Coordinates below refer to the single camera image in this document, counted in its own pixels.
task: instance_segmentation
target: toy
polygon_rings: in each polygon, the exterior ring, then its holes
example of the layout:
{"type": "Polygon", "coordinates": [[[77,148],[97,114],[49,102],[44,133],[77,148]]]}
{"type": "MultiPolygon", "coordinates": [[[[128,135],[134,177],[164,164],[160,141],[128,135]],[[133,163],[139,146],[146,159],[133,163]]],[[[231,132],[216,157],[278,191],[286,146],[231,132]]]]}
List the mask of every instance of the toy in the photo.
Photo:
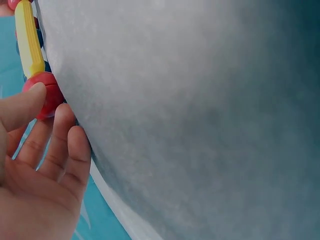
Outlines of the toy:
{"type": "Polygon", "coordinates": [[[8,0],[8,6],[14,10],[16,27],[16,51],[20,55],[25,84],[22,91],[29,90],[36,83],[46,87],[45,104],[36,117],[38,120],[51,118],[56,108],[64,102],[55,76],[48,62],[44,61],[41,48],[44,41],[39,22],[34,17],[31,2],[33,0],[8,0]]]}

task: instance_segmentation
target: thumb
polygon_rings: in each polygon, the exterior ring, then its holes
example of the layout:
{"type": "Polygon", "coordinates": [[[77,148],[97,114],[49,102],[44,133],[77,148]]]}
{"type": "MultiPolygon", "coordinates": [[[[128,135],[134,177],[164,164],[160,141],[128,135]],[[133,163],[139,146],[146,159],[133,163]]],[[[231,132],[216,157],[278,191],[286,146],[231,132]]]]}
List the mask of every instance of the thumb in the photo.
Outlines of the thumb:
{"type": "Polygon", "coordinates": [[[7,132],[31,122],[45,104],[47,90],[42,82],[29,91],[0,100],[0,122],[7,132]]]}

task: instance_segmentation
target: finger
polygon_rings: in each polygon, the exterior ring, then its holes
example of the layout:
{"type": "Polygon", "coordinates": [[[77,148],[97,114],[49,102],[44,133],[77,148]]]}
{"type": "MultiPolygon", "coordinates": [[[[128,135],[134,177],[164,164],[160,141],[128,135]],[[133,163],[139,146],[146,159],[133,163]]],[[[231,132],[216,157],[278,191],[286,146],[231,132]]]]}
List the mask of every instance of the finger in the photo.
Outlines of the finger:
{"type": "Polygon", "coordinates": [[[28,125],[25,125],[23,127],[20,127],[8,133],[8,145],[7,145],[6,154],[10,158],[12,158],[15,152],[17,151],[21,138],[25,134],[27,127],[28,125]]]}
{"type": "Polygon", "coordinates": [[[50,138],[54,118],[37,121],[24,141],[15,160],[35,169],[41,161],[50,138]]]}
{"type": "Polygon", "coordinates": [[[43,83],[29,91],[0,100],[0,122],[7,132],[31,122],[44,106],[47,90],[43,83]]]}
{"type": "Polygon", "coordinates": [[[58,181],[65,172],[68,152],[68,132],[76,124],[74,113],[68,104],[61,104],[55,112],[48,152],[38,172],[58,181]]]}
{"type": "Polygon", "coordinates": [[[8,6],[8,1],[0,0],[0,17],[12,16],[14,11],[12,11],[8,6]]]}
{"type": "Polygon", "coordinates": [[[87,187],[91,163],[91,150],[82,127],[73,126],[70,129],[68,150],[69,158],[60,184],[68,189],[81,203],[87,187]]]}

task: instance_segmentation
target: red toy piece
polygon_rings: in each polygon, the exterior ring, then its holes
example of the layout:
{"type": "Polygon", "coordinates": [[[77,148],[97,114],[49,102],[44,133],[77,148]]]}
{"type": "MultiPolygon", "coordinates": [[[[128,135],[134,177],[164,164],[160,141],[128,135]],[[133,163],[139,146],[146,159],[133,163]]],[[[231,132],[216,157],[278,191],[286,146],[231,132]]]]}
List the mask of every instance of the red toy piece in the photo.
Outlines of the red toy piece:
{"type": "Polygon", "coordinates": [[[21,0],[8,0],[8,6],[11,10],[16,10],[16,7],[18,3],[21,2],[21,0]]]}
{"type": "Polygon", "coordinates": [[[64,102],[64,96],[59,89],[55,76],[51,72],[40,72],[30,77],[25,82],[22,91],[28,91],[36,83],[44,83],[46,87],[45,103],[36,118],[38,120],[51,118],[55,115],[57,107],[64,102]]]}

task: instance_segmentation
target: gray fabric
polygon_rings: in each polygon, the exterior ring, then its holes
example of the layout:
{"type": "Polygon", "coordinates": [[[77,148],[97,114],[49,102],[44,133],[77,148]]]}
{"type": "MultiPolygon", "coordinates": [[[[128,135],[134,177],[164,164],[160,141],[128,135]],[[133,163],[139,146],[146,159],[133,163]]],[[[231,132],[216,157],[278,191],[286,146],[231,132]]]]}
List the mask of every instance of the gray fabric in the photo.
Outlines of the gray fabric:
{"type": "Polygon", "coordinates": [[[319,1],[38,0],[104,180],[166,240],[320,239],[319,1]]]}

